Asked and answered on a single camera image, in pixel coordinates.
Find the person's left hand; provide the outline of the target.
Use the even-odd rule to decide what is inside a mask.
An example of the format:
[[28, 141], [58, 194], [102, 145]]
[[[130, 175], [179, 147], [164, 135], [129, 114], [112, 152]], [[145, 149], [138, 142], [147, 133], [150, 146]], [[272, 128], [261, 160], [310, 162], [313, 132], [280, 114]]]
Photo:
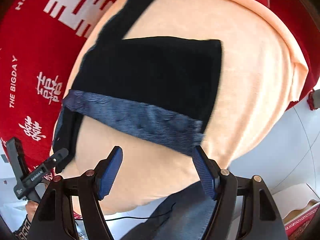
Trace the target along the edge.
[[25, 205], [25, 210], [27, 212], [27, 218], [28, 218], [29, 222], [32, 222], [38, 205], [39, 204], [37, 202], [34, 202], [32, 200], [29, 200], [27, 202], [27, 204]]

